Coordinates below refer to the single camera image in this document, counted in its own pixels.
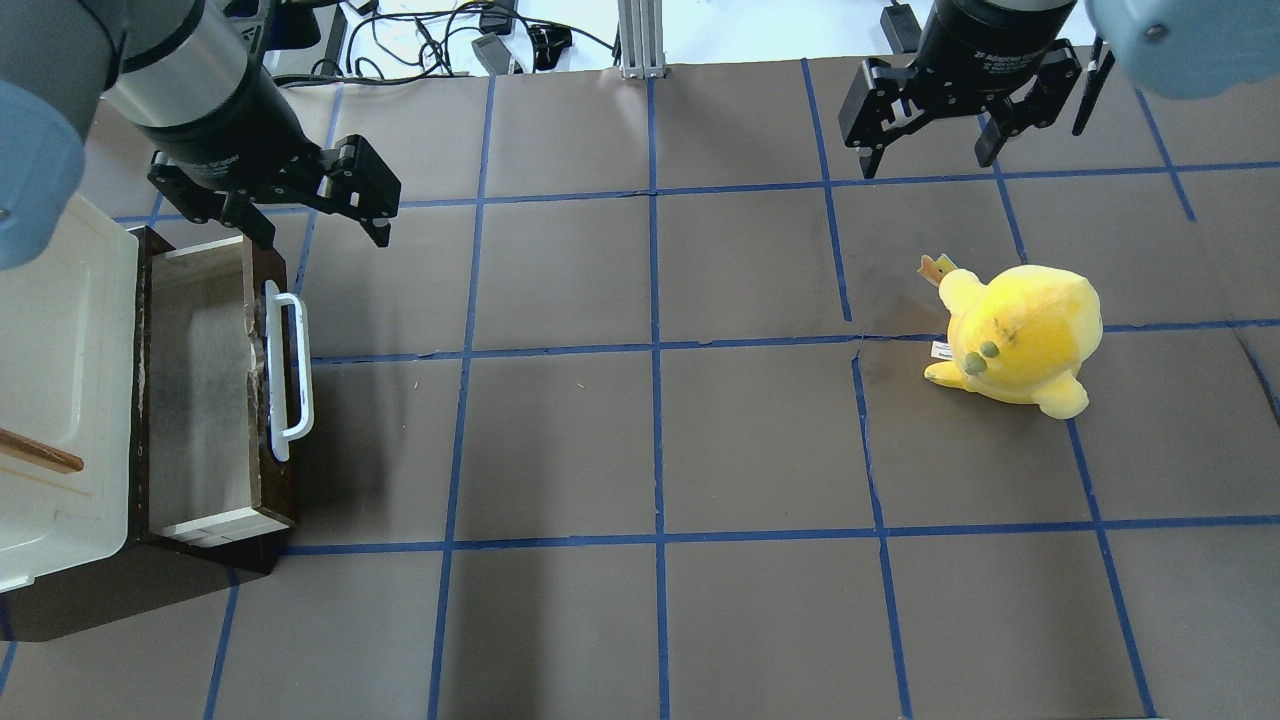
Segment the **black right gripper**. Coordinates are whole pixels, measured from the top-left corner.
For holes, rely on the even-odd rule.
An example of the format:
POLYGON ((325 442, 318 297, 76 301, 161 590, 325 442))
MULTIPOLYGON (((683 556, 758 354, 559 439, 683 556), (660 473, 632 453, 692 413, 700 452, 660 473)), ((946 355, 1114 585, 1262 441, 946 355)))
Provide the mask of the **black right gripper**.
POLYGON ((934 1, 910 65, 860 61, 838 110, 845 147, 873 179, 884 150, 908 133, 914 113, 977 114, 979 167, 1028 128, 1052 126, 1080 78, 1074 47, 1059 37, 1074 1, 934 1), (1011 94, 1030 85, 1021 100, 1011 94))

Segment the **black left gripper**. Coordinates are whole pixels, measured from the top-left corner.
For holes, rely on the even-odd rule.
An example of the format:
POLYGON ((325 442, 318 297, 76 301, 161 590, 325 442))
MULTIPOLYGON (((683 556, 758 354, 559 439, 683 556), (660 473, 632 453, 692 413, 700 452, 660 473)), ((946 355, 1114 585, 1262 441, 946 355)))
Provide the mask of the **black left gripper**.
POLYGON ((148 181, 191 223, 212 222, 273 250, 276 228, 248 195, 302 196, 314 210, 356 222, 376 247, 390 245, 399 177, 362 135, 332 149, 311 142, 262 67, 206 117, 138 128, 169 160, 154 163, 148 181))

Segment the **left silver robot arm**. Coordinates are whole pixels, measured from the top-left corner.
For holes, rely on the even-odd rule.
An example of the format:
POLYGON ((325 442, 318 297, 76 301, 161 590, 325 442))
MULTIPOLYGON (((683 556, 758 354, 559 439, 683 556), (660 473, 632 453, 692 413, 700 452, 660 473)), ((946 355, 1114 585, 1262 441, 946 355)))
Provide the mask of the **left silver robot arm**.
POLYGON ((212 1, 5 1, 3 268, 33 261, 84 174, 101 102, 151 145, 148 182, 187 222, 271 249, 266 205, 300 205, 390 242, 402 183, 371 142, 306 133, 262 54, 212 1))

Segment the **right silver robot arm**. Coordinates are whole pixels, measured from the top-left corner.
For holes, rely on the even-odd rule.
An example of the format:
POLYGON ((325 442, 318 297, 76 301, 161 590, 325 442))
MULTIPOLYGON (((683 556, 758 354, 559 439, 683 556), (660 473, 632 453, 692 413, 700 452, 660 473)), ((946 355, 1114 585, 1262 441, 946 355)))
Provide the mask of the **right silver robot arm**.
POLYGON ((984 117, 974 155, 991 167, 1011 138, 1055 124, 1078 85, 1071 132, 1082 135, 1115 69, 1176 100, 1277 74, 1275 1, 1088 1, 1087 60, 1061 35, 1074 9, 1073 1, 933 3, 914 59, 905 67, 865 59, 838 111, 863 177, 876 177, 899 138, 963 117, 984 117))

